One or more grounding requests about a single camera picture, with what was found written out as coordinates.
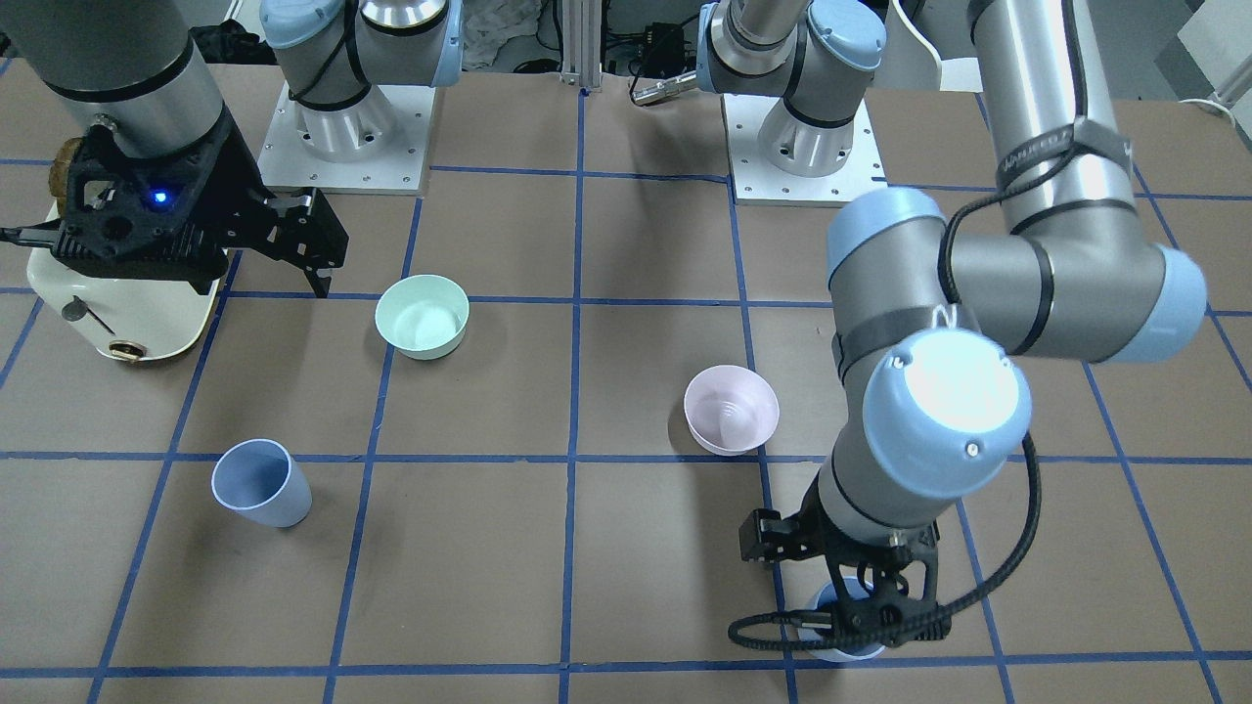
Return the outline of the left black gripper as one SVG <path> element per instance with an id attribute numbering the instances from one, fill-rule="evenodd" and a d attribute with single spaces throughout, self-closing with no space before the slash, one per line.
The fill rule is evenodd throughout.
<path id="1" fill-rule="evenodd" d="M 739 526 L 739 556 L 779 564 L 823 557 L 833 599 L 818 606 L 764 613 L 737 620 L 737 644 L 747 649 L 901 646 L 939 641 L 952 633 L 952 613 L 938 600 L 936 524 L 911 537 L 874 547 L 833 525 L 809 489 L 801 509 L 782 516 L 754 509 Z"/>

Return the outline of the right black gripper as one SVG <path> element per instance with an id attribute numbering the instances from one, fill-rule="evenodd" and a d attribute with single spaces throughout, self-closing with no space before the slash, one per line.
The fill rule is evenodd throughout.
<path id="1" fill-rule="evenodd" d="M 260 252 L 331 297 L 349 236 L 316 188 L 275 195 L 262 182 L 232 111 L 197 142 L 128 157 L 119 129 L 95 116 L 68 167 L 68 204 L 51 254 L 93 278 L 172 281 L 199 294 L 225 276 L 232 249 Z"/>

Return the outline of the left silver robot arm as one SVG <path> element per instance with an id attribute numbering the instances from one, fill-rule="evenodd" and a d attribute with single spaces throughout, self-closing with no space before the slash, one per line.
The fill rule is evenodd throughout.
<path id="1" fill-rule="evenodd" d="M 939 640 L 1005 582 L 1035 539 L 1033 398 L 1015 358 L 1152 365 L 1194 338 L 1206 278 L 1146 239 L 1133 148 L 1111 106 L 1084 1 L 972 1 L 967 28 L 997 190 L 945 217 L 911 187 L 844 205 L 828 228 L 833 358 L 848 422 L 793 516 L 756 509 L 742 560 L 823 557 L 833 596 L 737 619 L 739 646 L 854 651 Z M 936 596 L 936 520 L 1027 463 L 1027 517 L 1002 566 Z"/>

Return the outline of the blue cup near right arm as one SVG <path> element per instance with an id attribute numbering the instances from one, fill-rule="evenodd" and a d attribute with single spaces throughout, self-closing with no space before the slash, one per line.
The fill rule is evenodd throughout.
<path id="1" fill-rule="evenodd" d="M 269 438 L 250 438 L 222 455 L 210 489 L 217 504 L 255 524 L 290 529 L 312 507 L 310 485 L 290 452 Z"/>

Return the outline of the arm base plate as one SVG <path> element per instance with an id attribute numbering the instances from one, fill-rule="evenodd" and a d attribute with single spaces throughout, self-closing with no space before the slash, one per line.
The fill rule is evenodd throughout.
<path id="1" fill-rule="evenodd" d="M 282 93 L 255 160 L 274 192 L 419 195 L 424 190 L 432 86 L 373 86 L 356 106 L 318 111 Z"/>
<path id="2" fill-rule="evenodd" d="M 762 137 L 769 111 L 779 101 L 779 98 L 762 95 L 722 95 L 726 147 L 737 203 L 843 205 L 888 184 L 866 101 L 860 103 L 858 116 L 848 129 L 851 134 L 848 149 L 838 152 L 834 142 L 820 147 L 818 139 L 801 148 L 800 160 L 810 167 L 806 174 L 779 168 L 777 163 L 790 159 L 795 152 L 780 154 L 779 149 L 785 147 L 780 140 L 769 152 L 769 143 Z"/>

